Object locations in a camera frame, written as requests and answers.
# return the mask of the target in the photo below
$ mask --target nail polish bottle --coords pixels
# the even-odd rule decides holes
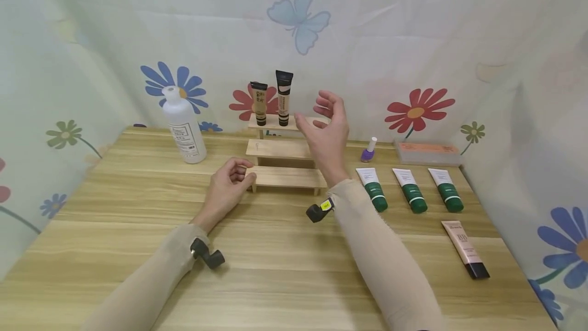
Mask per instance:
[[[372,137],[372,140],[369,142],[367,149],[363,150],[361,153],[361,162],[368,163],[369,161],[372,161],[372,158],[374,158],[374,154],[376,153],[374,148],[377,141],[377,138]]]

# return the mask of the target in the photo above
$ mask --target forearm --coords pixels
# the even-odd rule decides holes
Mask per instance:
[[[445,330],[425,274],[375,211],[363,186],[358,181],[344,180],[329,195],[361,276],[390,329]]]
[[[150,330],[167,298],[192,269],[190,245],[205,231],[193,224],[175,228],[147,262],[107,297],[82,326],[84,331]]]

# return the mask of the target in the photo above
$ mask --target white fabric curtain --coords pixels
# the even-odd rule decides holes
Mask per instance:
[[[182,88],[201,129],[238,131],[251,115],[248,82],[270,85],[268,112],[276,112],[280,69],[294,73],[294,111],[311,114],[321,88],[343,96],[353,139],[456,144],[481,202],[554,321],[563,330],[585,328],[581,276],[588,262],[578,222],[580,214],[588,217],[581,189],[588,171],[581,149],[587,6],[0,0],[0,277],[121,130],[165,127],[163,86]],[[542,195],[548,188],[549,199]],[[566,211],[557,210],[557,220],[570,215],[579,237],[558,225],[557,207]],[[567,235],[572,251],[554,246],[549,230],[538,234],[542,226]],[[545,262],[566,253],[577,261]],[[577,276],[566,277],[580,265]]]

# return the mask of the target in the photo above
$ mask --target wooden display stand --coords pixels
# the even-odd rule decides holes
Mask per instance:
[[[313,126],[312,121],[329,122],[327,119],[313,117],[307,117],[306,120],[311,126]],[[258,126],[255,114],[251,114],[249,128],[259,130],[259,139],[250,139],[246,152],[247,156],[251,156],[255,162],[255,166],[248,169],[248,172],[257,174],[257,179],[252,186],[254,193],[257,192],[258,185],[312,188],[315,196],[321,194],[323,188],[327,188],[325,178],[314,165],[305,140],[263,139],[265,129],[298,131],[293,115],[290,115],[288,125],[283,127],[279,125],[278,116],[275,114],[267,115],[267,123],[264,126]],[[270,161],[278,161],[279,166],[270,165]],[[309,168],[299,167],[303,164]],[[294,165],[295,167],[285,167],[284,165]]]

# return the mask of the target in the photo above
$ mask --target green tube cap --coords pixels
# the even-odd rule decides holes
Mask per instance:
[[[461,212],[463,210],[463,202],[459,197],[452,197],[445,201],[445,207],[449,212]]]
[[[427,210],[427,203],[424,199],[415,199],[410,203],[410,209],[415,214],[422,214]]]
[[[386,208],[388,208],[388,203],[384,197],[376,197],[372,200],[372,204],[378,212],[383,212],[386,210]]]

